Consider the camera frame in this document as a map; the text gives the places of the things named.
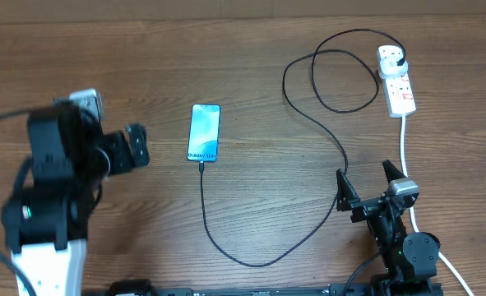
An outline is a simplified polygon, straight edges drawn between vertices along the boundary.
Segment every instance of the beige wall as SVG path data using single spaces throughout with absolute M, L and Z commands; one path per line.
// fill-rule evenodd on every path
M 0 24 L 486 13 L 486 0 L 0 0 Z

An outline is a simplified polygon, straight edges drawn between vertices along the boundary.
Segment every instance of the power strip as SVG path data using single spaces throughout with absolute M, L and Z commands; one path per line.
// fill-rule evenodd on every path
M 394 60 L 401 58 L 403 53 L 401 48 L 395 45 L 383 45 L 377 49 L 378 71 L 382 73 L 382 61 L 385 59 Z M 416 111 L 413 90 L 410 86 L 409 73 L 382 79 L 383 90 L 387 101 L 389 116 L 400 118 Z

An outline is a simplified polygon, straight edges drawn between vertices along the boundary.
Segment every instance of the wood grain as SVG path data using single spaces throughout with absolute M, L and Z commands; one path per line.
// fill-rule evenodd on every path
M 193 289 L 345 281 L 374 252 L 366 225 L 350 223 L 349 213 L 332 213 L 302 247 L 267 268 L 238 266 L 218 253 L 204 233 L 197 164 L 186 161 L 186 148 L 192 105 L 222 105 L 219 161 L 205 171 L 211 233 L 241 260 L 279 256 L 326 214 L 343 166 L 324 131 L 285 103 L 282 72 L 327 36 L 354 27 L 386 31 L 408 51 L 419 110 L 409 117 L 406 145 L 420 186 L 419 225 L 440 238 L 475 294 L 486 295 L 486 15 L 0 25 L 0 113 L 94 87 L 105 97 L 106 131 L 147 126 L 151 164 L 111 178 L 91 218 L 84 287 L 125 278 Z M 375 68 L 377 46 L 386 43 L 357 33 L 329 47 Z M 345 55 L 319 57 L 316 72 L 324 100 L 336 108 L 358 106 L 375 91 Z M 399 164 L 400 121 L 387 116 L 383 93 L 361 112 L 329 113 L 313 96 L 308 62 L 289 72 L 287 91 L 339 137 L 359 194 L 379 195 L 386 188 L 381 162 Z M 0 208 L 29 153 L 25 119 L 0 123 Z M 0 248 L 3 240 L 0 223 Z M 463 295 L 437 266 L 446 295 Z M 379 271 L 377 262 L 358 280 Z M 0 265 L 0 296 L 15 288 Z

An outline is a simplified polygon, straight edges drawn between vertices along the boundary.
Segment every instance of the robotic arm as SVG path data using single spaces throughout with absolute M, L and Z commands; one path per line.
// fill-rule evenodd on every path
M 127 126 L 128 144 L 121 132 L 102 132 L 102 114 L 95 90 L 30 112 L 32 160 L 22 165 L 2 208 L 2 223 L 12 261 L 38 295 L 81 294 L 88 222 L 101 198 L 102 179 L 150 161 L 143 126 Z M 34 186 L 23 188 L 30 166 Z M 20 296 L 28 295 L 20 279 L 18 288 Z

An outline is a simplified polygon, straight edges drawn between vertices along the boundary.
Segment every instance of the white power cord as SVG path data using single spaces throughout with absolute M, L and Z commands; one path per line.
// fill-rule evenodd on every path
M 403 171 L 404 175 L 407 176 L 407 164 L 405 164 L 405 115 L 401 117 L 401 132 L 400 132 L 400 162 L 401 162 L 401 170 Z M 415 232 L 419 232 L 418 225 L 416 224 L 416 215 L 414 214 L 414 207 L 409 208 L 410 213 L 410 223 L 413 225 L 413 229 Z M 438 256 L 444 263 L 446 263 L 447 267 L 451 270 L 453 275 L 455 275 L 456 279 L 462 284 L 465 291 L 469 296 L 474 296 L 473 292 L 471 292 L 470 287 L 465 283 L 462 276 L 456 271 L 455 267 L 447 260 L 445 256 L 441 252 L 438 253 Z

